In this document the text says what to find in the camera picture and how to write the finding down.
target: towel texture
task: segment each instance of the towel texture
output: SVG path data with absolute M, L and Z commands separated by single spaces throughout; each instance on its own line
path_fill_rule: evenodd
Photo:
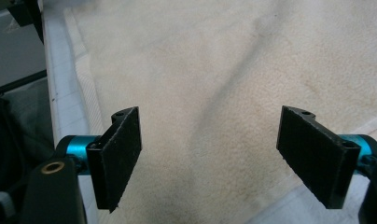
M 247 221 L 300 184 L 282 105 L 377 138 L 377 0 L 102 0 L 65 19 L 91 132 L 140 108 L 143 151 L 101 221 Z

